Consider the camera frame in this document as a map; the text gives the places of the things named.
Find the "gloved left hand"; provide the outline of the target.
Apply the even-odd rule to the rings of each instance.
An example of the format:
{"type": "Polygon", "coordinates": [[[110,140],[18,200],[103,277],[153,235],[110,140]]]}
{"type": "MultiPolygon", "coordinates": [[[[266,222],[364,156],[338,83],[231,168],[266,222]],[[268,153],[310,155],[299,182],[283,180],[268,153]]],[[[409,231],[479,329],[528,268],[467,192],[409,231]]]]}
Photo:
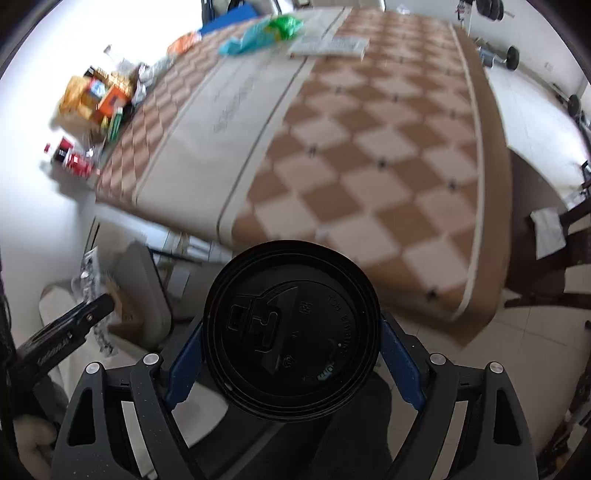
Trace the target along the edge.
{"type": "Polygon", "coordinates": [[[19,459],[34,479],[49,479],[51,461],[42,453],[56,440],[55,428],[47,421],[24,415],[14,421],[19,459]]]}

